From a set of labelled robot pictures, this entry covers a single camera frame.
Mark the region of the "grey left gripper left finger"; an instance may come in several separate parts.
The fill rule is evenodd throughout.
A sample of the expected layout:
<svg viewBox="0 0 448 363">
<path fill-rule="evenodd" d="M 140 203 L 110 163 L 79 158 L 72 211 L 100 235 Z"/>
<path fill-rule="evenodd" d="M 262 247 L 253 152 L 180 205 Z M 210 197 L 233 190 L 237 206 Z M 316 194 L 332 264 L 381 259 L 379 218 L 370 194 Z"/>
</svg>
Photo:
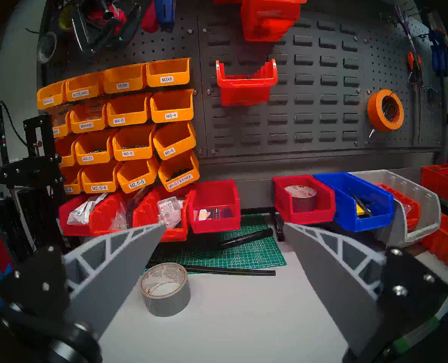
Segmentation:
<svg viewBox="0 0 448 363">
<path fill-rule="evenodd" d="M 44 320 L 88 325 L 102 335 L 135 286 L 166 226 L 101 235 L 63 255 L 48 245 L 0 280 L 4 305 Z"/>
</svg>

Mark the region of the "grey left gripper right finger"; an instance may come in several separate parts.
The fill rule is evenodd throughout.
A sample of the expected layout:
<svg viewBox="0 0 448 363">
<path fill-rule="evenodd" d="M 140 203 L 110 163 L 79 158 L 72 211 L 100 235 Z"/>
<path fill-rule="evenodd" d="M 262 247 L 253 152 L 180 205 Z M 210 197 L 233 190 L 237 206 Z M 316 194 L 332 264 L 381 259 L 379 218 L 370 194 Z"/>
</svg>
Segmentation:
<svg viewBox="0 0 448 363">
<path fill-rule="evenodd" d="M 293 223 L 284 236 L 348 344 L 343 362 L 400 362 L 438 328 L 448 284 L 404 248 Z"/>
</svg>

